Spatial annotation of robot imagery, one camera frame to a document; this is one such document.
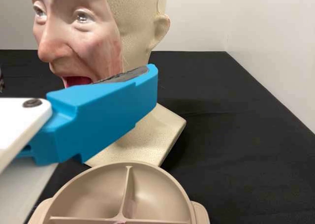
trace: mannequin head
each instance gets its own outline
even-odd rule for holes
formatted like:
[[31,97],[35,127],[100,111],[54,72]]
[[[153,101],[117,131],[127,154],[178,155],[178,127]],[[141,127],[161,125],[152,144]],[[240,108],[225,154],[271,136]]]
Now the mannequin head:
[[169,29],[166,0],[32,0],[39,58],[66,87],[148,62]]

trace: tongue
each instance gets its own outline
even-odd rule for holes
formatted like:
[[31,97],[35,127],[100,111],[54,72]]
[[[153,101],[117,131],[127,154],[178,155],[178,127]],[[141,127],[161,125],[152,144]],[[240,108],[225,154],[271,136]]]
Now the tongue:
[[87,85],[92,83],[92,80],[89,77],[83,76],[70,76],[65,78],[65,87],[71,87],[74,85]]

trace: black table surface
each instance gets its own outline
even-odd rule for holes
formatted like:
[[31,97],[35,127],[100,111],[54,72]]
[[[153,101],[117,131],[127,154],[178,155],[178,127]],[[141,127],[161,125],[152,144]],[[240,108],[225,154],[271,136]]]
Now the black table surface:
[[[212,224],[315,223],[315,136],[225,52],[154,52],[158,102],[187,120],[162,168]],[[4,97],[63,87],[36,51],[0,51]],[[38,202],[88,169],[58,166]]]

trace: eye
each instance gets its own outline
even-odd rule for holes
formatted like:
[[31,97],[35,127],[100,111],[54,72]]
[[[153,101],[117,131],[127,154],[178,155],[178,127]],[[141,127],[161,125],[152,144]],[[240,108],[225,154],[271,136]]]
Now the eye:
[[35,11],[37,17],[39,17],[39,18],[46,17],[46,13],[41,8],[39,8],[38,6],[34,6],[34,11]]
[[85,12],[78,11],[76,13],[76,20],[82,24],[92,21],[92,18]]

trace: blue mount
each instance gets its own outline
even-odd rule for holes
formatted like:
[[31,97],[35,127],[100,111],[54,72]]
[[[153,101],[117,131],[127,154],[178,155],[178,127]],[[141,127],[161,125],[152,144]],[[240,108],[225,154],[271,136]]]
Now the blue mount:
[[73,86],[50,92],[53,116],[18,157],[47,165],[85,162],[125,135],[157,103],[158,69],[121,83]]

